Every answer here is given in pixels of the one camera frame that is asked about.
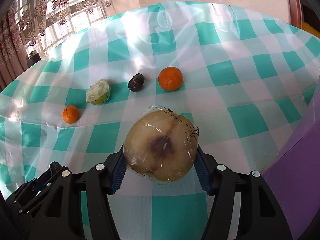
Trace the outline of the small dark dried fruit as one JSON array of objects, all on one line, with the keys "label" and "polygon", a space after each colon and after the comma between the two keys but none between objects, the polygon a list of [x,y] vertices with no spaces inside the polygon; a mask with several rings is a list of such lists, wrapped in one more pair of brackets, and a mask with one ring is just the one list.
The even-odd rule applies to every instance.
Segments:
[{"label": "small dark dried fruit", "polygon": [[61,164],[58,163],[58,162],[53,161],[53,162],[50,163],[49,169],[50,169],[50,174],[53,177],[57,172],[60,171]]}]

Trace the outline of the small orange tangerine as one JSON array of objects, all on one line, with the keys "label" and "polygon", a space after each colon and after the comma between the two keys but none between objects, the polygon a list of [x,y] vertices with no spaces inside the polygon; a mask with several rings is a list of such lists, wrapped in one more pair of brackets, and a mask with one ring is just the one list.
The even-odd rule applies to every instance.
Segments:
[{"label": "small orange tangerine", "polygon": [[77,122],[79,118],[79,111],[74,105],[66,106],[62,113],[62,119],[67,124]]}]

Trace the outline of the pale fruit half front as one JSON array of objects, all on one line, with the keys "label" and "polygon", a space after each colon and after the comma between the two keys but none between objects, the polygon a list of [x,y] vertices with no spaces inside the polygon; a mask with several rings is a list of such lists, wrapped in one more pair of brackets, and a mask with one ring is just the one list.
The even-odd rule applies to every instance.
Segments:
[{"label": "pale fruit half front", "polygon": [[167,107],[150,106],[132,125],[123,146],[128,166],[160,183],[183,178],[194,164],[199,128]]}]

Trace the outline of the small green fruit half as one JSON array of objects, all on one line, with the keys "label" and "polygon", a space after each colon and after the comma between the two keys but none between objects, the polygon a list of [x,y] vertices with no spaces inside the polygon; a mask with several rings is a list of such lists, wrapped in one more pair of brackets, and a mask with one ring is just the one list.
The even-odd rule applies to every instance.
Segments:
[{"label": "small green fruit half", "polygon": [[109,99],[110,94],[111,86],[106,80],[101,79],[89,87],[86,93],[86,102],[93,105],[102,105]]}]

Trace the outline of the dark passion fruit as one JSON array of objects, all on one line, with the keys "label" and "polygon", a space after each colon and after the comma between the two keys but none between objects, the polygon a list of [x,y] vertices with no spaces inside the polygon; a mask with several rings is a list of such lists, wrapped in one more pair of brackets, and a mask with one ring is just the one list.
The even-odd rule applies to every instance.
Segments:
[{"label": "dark passion fruit", "polygon": [[141,73],[137,73],[132,77],[132,79],[128,82],[128,89],[132,92],[138,92],[143,88],[145,81],[145,77]]}]

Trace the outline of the purple cardboard box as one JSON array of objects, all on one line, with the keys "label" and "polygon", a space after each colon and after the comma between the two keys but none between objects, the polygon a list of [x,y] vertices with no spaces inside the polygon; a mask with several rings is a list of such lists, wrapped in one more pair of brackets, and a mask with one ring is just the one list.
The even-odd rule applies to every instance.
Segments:
[{"label": "purple cardboard box", "polygon": [[263,173],[294,239],[319,239],[319,88],[296,130]]}]

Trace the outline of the brown drape curtain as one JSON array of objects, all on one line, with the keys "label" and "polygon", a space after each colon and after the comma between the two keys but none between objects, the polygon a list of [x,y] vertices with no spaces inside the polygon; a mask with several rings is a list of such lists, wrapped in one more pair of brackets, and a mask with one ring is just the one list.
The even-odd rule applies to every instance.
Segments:
[{"label": "brown drape curtain", "polygon": [[1,18],[0,23],[0,85],[1,92],[28,69],[24,48],[14,16],[14,4]]}]

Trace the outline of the dark jar on windowsill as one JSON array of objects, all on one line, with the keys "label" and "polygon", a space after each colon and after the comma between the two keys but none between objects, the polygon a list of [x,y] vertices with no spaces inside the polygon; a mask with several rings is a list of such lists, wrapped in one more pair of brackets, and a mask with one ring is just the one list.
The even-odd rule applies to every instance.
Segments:
[{"label": "dark jar on windowsill", "polygon": [[35,54],[31,55],[31,57],[27,60],[27,66],[30,68],[31,66],[33,66],[34,64],[36,64],[40,60],[41,60],[41,57],[40,57],[39,53],[35,53]]}]

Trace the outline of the teal pink checkered tablecloth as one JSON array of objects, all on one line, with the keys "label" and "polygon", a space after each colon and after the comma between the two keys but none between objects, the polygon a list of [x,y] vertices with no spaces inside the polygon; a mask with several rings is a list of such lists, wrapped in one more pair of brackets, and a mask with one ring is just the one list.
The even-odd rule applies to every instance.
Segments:
[{"label": "teal pink checkered tablecloth", "polygon": [[[181,87],[158,83],[167,67]],[[138,92],[134,75],[145,77]],[[102,105],[93,83],[111,86]],[[4,200],[55,161],[73,174],[123,151],[150,107],[199,128],[193,166],[160,183],[127,164],[108,196],[119,239],[294,239],[263,173],[276,161],[319,88],[319,39],[248,9],[163,2],[127,11],[68,38],[1,92]],[[79,118],[62,119],[74,105]]]}]

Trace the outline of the floral lace curtain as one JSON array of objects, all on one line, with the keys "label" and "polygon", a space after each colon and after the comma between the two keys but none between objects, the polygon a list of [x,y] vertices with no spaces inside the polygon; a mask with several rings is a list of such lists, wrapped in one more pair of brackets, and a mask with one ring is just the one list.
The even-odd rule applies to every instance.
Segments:
[{"label": "floral lace curtain", "polygon": [[72,34],[115,13],[112,0],[14,0],[24,48],[41,57]]}]

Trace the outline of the yellow object at edge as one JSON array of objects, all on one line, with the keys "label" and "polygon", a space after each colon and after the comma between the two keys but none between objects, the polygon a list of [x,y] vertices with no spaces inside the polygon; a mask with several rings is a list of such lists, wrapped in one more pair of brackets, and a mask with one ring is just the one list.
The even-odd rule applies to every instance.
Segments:
[{"label": "yellow object at edge", "polygon": [[314,29],[311,25],[306,22],[302,22],[302,29],[312,34],[313,36],[320,38],[320,32]]}]

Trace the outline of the red wooden door frame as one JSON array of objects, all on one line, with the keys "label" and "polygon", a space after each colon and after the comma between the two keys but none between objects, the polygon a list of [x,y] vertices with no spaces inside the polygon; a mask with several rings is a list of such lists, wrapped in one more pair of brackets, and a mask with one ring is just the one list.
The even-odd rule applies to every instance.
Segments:
[{"label": "red wooden door frame", "polygon": [[299,29],[303,28],[303,9],[300,0],[289,0],[290,24]]}]

